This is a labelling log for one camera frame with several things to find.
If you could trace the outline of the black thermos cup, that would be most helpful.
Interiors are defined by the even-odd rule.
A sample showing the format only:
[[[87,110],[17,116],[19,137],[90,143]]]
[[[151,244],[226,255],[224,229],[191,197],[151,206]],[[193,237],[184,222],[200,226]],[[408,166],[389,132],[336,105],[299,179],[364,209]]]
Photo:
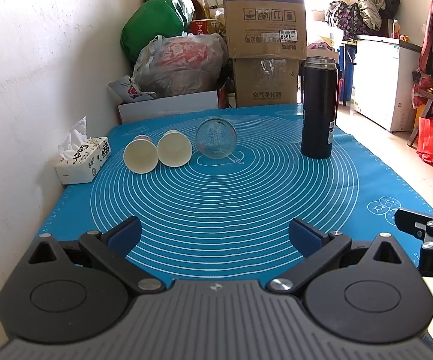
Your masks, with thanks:
[[[333,59],[307,57],[303,65],[301,152],[309,158],[331,155],[337,114],[338,69]]]

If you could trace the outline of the left white paper cup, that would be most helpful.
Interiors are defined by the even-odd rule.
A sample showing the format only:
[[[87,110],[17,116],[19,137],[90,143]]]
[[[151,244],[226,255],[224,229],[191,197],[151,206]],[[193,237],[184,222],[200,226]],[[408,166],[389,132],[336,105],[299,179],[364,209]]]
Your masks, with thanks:
[[[150,173],[158,165],[157,147],[148,136],[139,135],[126,145],[124,162],[133,173]]]

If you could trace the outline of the white paper cup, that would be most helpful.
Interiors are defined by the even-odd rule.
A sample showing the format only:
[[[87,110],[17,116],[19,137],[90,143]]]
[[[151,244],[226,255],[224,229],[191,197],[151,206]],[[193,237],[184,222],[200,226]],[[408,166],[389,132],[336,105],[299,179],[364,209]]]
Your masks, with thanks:
[[[182,167],[187,164],[193,153],[190,139],[177,130],[169,130],[159,139],[158,158],[167,167]]]
[[[150,173],[158,165],[157,147],[148,136],[139,135],[126,145],[124,162],[133,173]]]

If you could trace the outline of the right white paper cup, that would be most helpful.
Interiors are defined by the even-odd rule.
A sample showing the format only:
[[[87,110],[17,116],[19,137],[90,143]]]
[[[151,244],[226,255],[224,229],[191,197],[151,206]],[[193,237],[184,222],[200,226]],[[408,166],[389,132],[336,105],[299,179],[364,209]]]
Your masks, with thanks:
[[[182,167],[187,164],[193,153],[190,139],[177,130],[169,130],[159,139],[158,158],[167,167]]]

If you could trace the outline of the clear glass cup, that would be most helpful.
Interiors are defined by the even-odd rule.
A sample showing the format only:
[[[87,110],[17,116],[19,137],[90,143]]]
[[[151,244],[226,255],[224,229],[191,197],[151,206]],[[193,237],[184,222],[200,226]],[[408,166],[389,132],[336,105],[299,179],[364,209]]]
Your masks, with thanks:
[[[235,151],[238,136],[235,127],[228,120],[212,117],[200,124],[195,140],[202,155],[221,159],[229,157]]]

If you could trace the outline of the white tissue box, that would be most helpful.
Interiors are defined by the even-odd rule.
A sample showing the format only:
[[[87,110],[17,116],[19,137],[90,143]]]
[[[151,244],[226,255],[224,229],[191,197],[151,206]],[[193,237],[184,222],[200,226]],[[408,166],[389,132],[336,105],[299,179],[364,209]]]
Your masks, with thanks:
[[[84,117],[71,127],[59,145],[59,160],[54,169],[62,185],[87,184],[94,180],[110,155],[108,138],[89,137]]]

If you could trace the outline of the blue silicone baking mat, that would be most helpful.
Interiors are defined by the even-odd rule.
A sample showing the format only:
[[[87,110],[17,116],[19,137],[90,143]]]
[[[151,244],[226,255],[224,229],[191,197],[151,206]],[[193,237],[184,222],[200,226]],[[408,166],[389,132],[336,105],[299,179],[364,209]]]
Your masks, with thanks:
[[[176,130],[194,138],[211,117],[231,123],[238,144],[228,158],[195,151],[179,168],[144,175],[123,154],[136,136],[158,141]],[[88,184],[68,186],[41,227],[60,241],[107,232],[130,216],[142,237],[128,259],[165,283],[175,279],[270,281],[302,260],[288,238],[299,218],[357,241],[391,233],[413,261],[420,243],[398,231],[398,208],[433,208],[356,139],[334,130],[332,153],[301,154],[302,118],[289,106],[205,111],[123,124],[108,135],[110,157]]]

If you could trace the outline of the white flat board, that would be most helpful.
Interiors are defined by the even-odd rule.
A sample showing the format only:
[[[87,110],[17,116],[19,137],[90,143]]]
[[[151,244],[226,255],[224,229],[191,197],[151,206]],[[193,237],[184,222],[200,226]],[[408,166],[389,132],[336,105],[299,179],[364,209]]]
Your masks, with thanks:
[[[216,91],[162,97],[118,106],[123,124],[164,116],[174,116],[219,108]]]

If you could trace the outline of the white chest freezer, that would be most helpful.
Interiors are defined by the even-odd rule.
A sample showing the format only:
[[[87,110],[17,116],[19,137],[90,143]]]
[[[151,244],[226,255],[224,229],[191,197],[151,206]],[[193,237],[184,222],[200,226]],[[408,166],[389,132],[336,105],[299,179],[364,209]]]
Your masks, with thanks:
[[[421,47],[388,37],[359,36],[353,86],[354,110],[390,133],[413,130],[413,72]]]

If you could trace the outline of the lower cardboard box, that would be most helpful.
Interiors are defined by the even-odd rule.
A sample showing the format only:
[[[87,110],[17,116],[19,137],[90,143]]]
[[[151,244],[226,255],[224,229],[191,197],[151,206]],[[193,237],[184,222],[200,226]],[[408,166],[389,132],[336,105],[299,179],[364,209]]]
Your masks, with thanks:
[[[235,58],[233,73],[237,107],[297,102],[297,59]]]

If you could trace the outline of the blue plastic barrel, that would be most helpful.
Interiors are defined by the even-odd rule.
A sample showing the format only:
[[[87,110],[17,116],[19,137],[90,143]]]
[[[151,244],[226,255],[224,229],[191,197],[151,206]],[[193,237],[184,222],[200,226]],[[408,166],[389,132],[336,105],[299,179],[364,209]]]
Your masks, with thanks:
[[[353,89],[353,76],[356,66],[356,43],[344,41],[339,48],[338,64],[343,79],[340,101],[346,105],[350,101]]]

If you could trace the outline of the clear plastic bag red contents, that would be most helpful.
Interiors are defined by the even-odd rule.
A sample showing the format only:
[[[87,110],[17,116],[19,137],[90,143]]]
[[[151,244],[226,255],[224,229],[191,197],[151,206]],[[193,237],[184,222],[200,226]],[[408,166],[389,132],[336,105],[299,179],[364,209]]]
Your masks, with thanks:
[[[159,98],[212,91],[228,59],[217,33],[157,36],[140,52],[132,81]]]

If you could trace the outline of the floral patterned bag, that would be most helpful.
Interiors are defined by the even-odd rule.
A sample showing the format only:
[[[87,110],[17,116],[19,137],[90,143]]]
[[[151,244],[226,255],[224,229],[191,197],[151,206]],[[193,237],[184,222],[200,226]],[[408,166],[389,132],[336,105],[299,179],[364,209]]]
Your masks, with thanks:
[[[356,41],[359,35],[370,35],[371,28],[363,21],[358,3],[331,2],[325,11],[325,22],[343,31],[344,41]]]

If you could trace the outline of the green bag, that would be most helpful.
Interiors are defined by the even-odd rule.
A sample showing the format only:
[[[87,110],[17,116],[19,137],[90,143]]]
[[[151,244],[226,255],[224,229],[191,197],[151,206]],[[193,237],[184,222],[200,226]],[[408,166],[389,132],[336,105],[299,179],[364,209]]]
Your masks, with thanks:
[[[194,15],[191,0],[150,0],[144,2],[127,21],[120,35],[120,45],[133,67],[150,41],[157,36],[180,36]]]

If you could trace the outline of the large top cardboard box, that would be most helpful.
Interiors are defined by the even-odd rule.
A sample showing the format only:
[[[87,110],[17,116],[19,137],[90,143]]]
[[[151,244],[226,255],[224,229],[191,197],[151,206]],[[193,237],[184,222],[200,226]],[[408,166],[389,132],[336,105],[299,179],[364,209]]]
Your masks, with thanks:
[[[232,59],[307,57],[304,0],[224,0]]]

